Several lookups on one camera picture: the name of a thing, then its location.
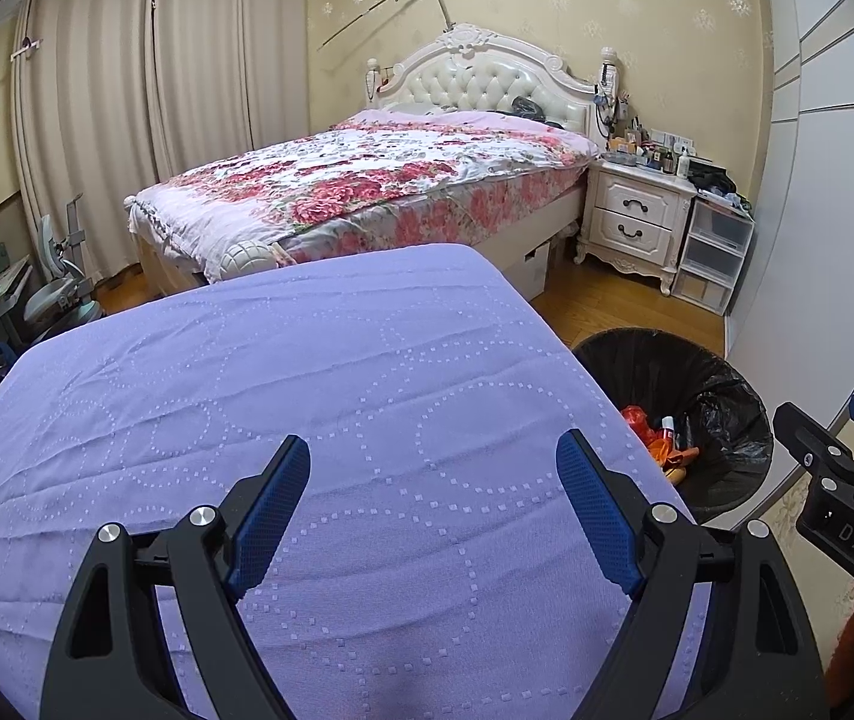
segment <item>floral bedspread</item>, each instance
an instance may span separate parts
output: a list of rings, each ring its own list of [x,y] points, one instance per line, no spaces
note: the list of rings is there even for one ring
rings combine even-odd
[[[363,208],[280,242],[294,262],[419,244],[485,241],[574,186],[583,167],[475,181]]]
[[[457,194],[454,188],[476,182],[544,170],[582,172],[596,155],[587,138],[499,114],[426,118],[366,112],[327,132],[196,167],[128,197],[125,205],[141,210],[208,281],[219,281],[222,257],[238,242],[270,247],[373,206]],[[534,191],[533,183],[528,189]],[[478,194],[471,215],[489,229],[485,218],[489,223],[504,214],[497,208],[485,212],[480,205],[496,202],[496,193],[482,195],[488,199]],[[438,225],[453,223],[439,215],[435,221],[433,232],[419,221],[424,240],[416,242],[435,240]],[[398,222],[411,224],[413,218],[402,212]],[[348,237],[342,253],[350,247]],[[373,247],[370,240],[358,242],[356,250],[366,247]]]

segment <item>trash can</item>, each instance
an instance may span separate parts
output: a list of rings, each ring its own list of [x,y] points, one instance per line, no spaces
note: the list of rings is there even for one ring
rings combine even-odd
[[[673,416],[678,440],[699,447],[678,485],[697,522],[759,490],[774,454],[771,423],[760,397],[725,360],[686,338],[640,327],[598,333],[574,354],[618,410],[640,406],[654,428]]]

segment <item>curtain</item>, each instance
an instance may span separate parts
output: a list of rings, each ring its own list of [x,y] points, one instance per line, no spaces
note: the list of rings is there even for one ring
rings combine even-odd
[[[253,148],[301,138],[307,121],[307,0],[241,0]]]
[[[154,0],[152,37],[161,179],[250,151],[240,0]]]
[[[17,42],[40,39],[16,60],[14,126],[29,217],[50,214],[67,231],[78,205],[85,269],[95,282],[137,262],[124,198],[157,181],[143,71],[148,0],[27,0]]]
[[[25,0],[13,141],[28,217],[83,192],[95,282],[137,261],[124,198],[308,133],[306,0]]]

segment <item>drawer handle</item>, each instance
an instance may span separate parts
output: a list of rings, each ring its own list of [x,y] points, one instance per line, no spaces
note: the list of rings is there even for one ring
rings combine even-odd
[[[649,208],[648,208],[648,207],[646,207],[646,205],[644,205],[640,200],[634,199],[633,197],[632,197],[631,199],[629,199],[629,200],[624,200],[624,207],[625,207],[625,208],[630,208],[630,204],[631,204],[632,202],[635,202],[637,205],[639,205],[639,206],[640,206],[640,210],[641,210],[641,211],[643,211],[645,214],[646,214],[646,212],[648,212],[648,211],[649,211]]]

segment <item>metal screw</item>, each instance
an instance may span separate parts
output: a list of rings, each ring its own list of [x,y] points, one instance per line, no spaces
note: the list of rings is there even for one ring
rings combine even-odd
[[[217,517],[217,512],[209,506],[199,506],[190,512],[191,525],[209,525]]]
[[[109,524],[104,525],[104,527],[101,528],[101,530],[99,530],[97,532],[97,538],[99,538],[101,541],[104,541],[104,543],[106,543],[106,544],[109,544],[112,541],[115,541],[117,536],[120,536],[120,535],[121,535],[121,526],[115,522],[110,522]]]
[[[747,533],[756,538],[766,538],[771,534],[771,529],[766,526],[766,522],[761,522],[759,519],[751,519],[747,522]]]
[[[651,510],[651,514],[657,522],[662,522],[664,525],[676,522],[676,509],[665,503],[658,503],[654,506],[654,509]]]

